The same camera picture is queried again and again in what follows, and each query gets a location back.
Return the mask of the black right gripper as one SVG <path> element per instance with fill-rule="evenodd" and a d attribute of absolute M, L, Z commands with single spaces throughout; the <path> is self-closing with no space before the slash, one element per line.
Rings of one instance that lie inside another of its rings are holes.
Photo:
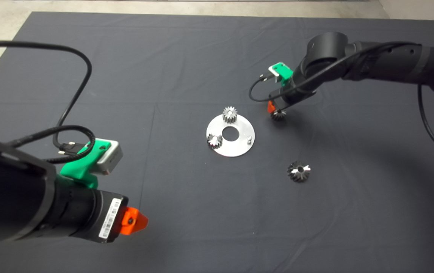
<path fill-rule="evenodd" d="M 274 113 L 276 110 L 285 110 L 293 105 L 306 100 L 316 94 L 316 89 L 305 90 L 299 88 L 278 88 L 270 93 L 267 104 L 267 112 Z"/>

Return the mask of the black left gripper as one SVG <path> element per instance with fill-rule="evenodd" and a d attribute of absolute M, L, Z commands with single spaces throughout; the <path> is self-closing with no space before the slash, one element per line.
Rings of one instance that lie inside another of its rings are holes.
<path fill-rule="evenodd" d="M 114 242 L 122 235 L 132 235 L 149 224 L 139 209 L 127 207 L 128 198 L 122 194 L 96 190 L 97 206 L 90 226 L 90 240 L 97 243 Z"/>

